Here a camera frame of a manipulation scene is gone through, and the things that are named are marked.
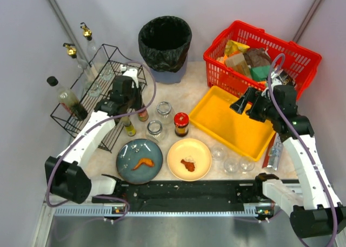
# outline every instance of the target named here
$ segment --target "soy sauce bottle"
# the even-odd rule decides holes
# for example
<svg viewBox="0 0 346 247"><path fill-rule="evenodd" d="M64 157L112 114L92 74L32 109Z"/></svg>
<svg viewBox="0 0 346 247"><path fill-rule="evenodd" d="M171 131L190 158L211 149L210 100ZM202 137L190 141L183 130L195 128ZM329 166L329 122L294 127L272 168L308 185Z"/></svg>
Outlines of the soy sauce bottle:
<svg viewBox="0 0 346 247"><path fill-rule="evenodd" d="M85 107L80 103L72 90L65 88L59 84L59 81L51 76L47 78L49 85L55 87L58 94L59 103L69 112L75 119L82 121L88 117L88 112Z"/></svg>

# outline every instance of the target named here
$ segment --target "black bottle cap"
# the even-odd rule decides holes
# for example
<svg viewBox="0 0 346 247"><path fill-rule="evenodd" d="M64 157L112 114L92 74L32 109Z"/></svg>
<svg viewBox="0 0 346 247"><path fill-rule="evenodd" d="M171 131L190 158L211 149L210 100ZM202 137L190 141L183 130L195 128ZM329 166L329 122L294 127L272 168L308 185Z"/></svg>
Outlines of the black bottle cap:
<svg viewBox="0 0 346 247"><path fill-rule="evenodd" d="M47 78L47 82L51 86L56 86L59 83L59 81L54 76L50 76L49 78Z"/></svg>

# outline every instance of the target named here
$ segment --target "food on plate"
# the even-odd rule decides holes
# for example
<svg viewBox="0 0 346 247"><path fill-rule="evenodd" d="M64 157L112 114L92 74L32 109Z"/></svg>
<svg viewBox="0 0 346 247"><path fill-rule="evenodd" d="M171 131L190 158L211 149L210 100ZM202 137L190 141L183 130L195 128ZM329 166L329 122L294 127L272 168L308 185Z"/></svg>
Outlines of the food on plate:
<svg viewBox="0 0 346 247"><path fill-rule="evenodd" d="M139 168L139 166L141 166L142 164L144 164L144 165L146 165L148 167L151 167L151 168L155 166L155 163L151 159L142 158L142 159L139 160L137 165L132 170L137 170Z"/></svg>
<svg viewBox="0 0 346 247"><path fill-rule="evenodd" d="M195 164L193 162L187 162L184 159L182 159L180 162L185 165L185 168L188 171L190 171L190 172L195 171Z"/></svg>

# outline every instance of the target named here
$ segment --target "small spice bottle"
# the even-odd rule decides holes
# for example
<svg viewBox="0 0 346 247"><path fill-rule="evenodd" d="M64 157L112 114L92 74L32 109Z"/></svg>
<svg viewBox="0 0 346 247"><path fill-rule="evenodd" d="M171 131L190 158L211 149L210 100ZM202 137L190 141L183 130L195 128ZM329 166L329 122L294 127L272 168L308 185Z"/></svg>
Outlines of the small spice bottle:
<svg viewBox="0 0 346 247"><path fill-rule="evenodd" d="M125 130L128 136L133 136L136 134L136 129L134 128L134 125L132 124L128 116L124 116L123 118L121 118L121 121L124 124Z"/></svg>
<svg viewBox="0 0 346 247"><path fill-rule="evenodd" d="M138 115L138 119L141 122L145 122L149 118L149 114L148 114L148 111L146 109L144 111L142 111L142 112L139 112L137 115Z"/></svg>
<svg viewBox="0 0 346 247"><path fill-rule="evenodd" d="M185 113L177 113L174 117L175 134L184 137L189 132L189 116Z"/></svg>

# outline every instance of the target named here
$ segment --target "black trash bag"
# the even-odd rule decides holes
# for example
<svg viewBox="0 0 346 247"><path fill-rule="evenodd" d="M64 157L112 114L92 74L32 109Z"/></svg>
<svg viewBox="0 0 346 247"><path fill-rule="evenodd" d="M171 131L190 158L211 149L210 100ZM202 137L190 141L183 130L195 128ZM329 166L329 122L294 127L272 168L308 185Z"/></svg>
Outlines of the black trash bag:
<svg viewBox="0 0 346 247"><path fill-rule="evenodd" d="M191 39L191 29L181 18L157 17L140 30L139 52L153 70L177 72L186 60Z"/></svg>

